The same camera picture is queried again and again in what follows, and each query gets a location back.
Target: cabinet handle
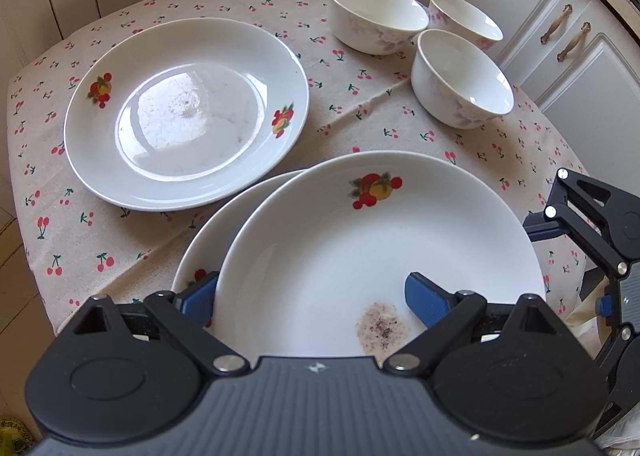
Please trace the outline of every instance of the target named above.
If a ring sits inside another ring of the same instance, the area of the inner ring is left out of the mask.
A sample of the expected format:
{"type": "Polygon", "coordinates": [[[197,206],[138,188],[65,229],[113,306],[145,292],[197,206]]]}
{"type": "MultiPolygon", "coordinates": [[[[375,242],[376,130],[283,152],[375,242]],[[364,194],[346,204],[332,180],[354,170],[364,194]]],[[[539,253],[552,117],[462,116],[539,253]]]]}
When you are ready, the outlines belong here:
{"type": "Polygon", "coordinates": [[[560,15],[558,17],[556,17],[556,20],[554,22],[551,23],[551,26],[549,27],[549,29],[546,31],[545,35],[543,35],[542,37],[540,37],[540,44],[546,44],[546,42],[549,40],[549,37],[551,37],[551,34],[553,32],[555,32],[558,27],[560,26],[560,24],[567,18],[569,17],[569,14],[572,13],[572,11],[574,10],[574,8],[570,5],[570,4],[566,4],[564,6],[564,9],[562,10],[562,12],[560,13],[560,15]]]}
{"type": "Polygon", "coordinates": [[[562,50],[559,54],[558,54],[558,62],[563,62],[564,59],[566,59],[566,55],[575,48],[575,46],[582,40],[584,39],[584,37],[591,31],[591,23],[590,22],[586,22],[582,28],[580,29],[580,32],[578,32],[573,39],[571,39],[571,41],[569,41],[569,44],[566,45],[566,48],[564,50],[562,50]]]}

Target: metal pin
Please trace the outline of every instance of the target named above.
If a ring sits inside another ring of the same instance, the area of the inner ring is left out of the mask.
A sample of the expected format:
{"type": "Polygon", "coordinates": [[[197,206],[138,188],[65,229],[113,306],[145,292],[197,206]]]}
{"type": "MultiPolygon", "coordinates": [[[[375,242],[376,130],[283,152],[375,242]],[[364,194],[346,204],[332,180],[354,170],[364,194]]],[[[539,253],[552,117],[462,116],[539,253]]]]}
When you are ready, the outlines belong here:
{"type": "Polygon", "coordinates": [[[420,359],[411,353],[397,353],[391,356],[389,365],[398,371],[411,371],[420,365],[420,359]]]}
{"type": "Polygon", "coordinates": [[[231,373],[242,369],[244,359],[238,355],[222,355],[213,361],[213,367],[224,373],[231,373]]]}

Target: plate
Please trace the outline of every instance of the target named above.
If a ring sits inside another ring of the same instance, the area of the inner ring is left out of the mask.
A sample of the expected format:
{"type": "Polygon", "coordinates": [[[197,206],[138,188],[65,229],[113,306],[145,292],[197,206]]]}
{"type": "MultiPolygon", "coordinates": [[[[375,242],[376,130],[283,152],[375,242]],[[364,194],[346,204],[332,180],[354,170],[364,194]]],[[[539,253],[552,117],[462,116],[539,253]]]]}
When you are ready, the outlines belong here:
{"type": "Polygon", "coordinates": [[[210,217],[182,256],[171,285],[172,292],[180,293],[209,272],[220,270],[231,243],[249,216],[277,188],[301,172],[290,171],[261,181],[241,192],[210,217]]]}
{"type": "Polygon", "coordinates": [[[429,156],[364,152],[308,169],[251,215],[222,266],[213,331],[252,364],[380,361],[424,330],[404,302],[411,272],[490,302],[545,295],[527,234],[487,185],[429,156]]]}
{"type": "Polygon", "coordinates": [[[88,71],[66,112],[65,148],[100,198],[180,210],[260,179],[307,113],[306,75],[279,39],[231,19],[176,20],[125,39],[88,71]]]}

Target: tile floor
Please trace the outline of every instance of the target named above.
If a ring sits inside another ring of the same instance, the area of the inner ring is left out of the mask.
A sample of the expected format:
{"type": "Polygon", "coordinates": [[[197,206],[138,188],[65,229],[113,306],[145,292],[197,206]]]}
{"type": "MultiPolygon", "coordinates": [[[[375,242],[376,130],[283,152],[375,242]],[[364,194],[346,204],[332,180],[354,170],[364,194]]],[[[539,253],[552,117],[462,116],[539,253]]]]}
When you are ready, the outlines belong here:
{"type": "Polygon", "coordinates": [[[54,335],[27,264],[18,221],[7,216],[0,213],[0,416],[22,420],[39,438],[24,403],[24,383],[54,335]]]}

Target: tablecloth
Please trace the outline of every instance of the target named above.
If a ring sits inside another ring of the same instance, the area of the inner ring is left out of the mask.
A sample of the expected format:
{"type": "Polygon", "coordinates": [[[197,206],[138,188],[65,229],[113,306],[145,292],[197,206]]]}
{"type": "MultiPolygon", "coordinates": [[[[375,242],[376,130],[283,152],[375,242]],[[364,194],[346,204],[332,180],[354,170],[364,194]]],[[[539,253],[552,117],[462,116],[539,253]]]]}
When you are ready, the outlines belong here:
{"type": "MultiPolygon", "coordinates": [[[[310,114],[298,143],[272,174],[364,150],[412,150],[475,174],[523,220],[543,208],[559,167],[582,171],[517,86],[508,116],[472,131],[449,128],[412,93],[415,46],[384,57],[356,52],[332,36],[325,7],[326,0],[145,0],[78,30],[12,79],[8,143],[18,222],[54,329],[93,294],[132,302],[170,287],[189,242],[222,204],[175,213],[118,208],[87,191],[66,159],[63,120],[81,77],[109,48],[169,20],[251,22],[300,58],[310,114]]],[[[576,302],[584,255],[567,238],[534,246],[546,299],[564,315],[576,302]]]]}

